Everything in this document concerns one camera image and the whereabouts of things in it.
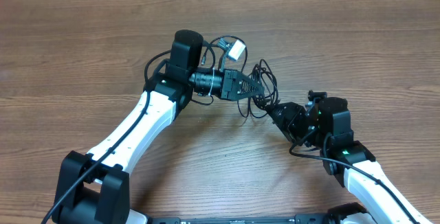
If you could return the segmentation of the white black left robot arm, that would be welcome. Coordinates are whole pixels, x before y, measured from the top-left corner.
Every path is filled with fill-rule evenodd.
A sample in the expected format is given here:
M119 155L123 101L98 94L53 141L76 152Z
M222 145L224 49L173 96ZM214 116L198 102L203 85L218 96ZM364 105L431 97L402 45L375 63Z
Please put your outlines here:
M152 141L192 101L193 94L236 102L264 93L262 84L242 71L227 69L226 60L247 56L245 42L223 35L211 42L180 30L170 50L153 57L159 64L144 76L134 110L102 142L63 160L54 204L43 222L150 223L130 206L130 176Z

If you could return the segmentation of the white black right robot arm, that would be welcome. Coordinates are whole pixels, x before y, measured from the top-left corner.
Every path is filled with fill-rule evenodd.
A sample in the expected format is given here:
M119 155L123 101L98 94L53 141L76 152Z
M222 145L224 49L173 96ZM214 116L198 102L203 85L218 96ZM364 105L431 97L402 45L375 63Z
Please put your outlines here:
M289 154L304 158L296 151L299 146L318 150L309 158L321 161L327 174L359 200L357 206L342 206L328 214L327 222L428 223L391 183L373 153L355 139L347 100L309 91L305 106L282 103L277 93L269 94L264 103L291 143Z

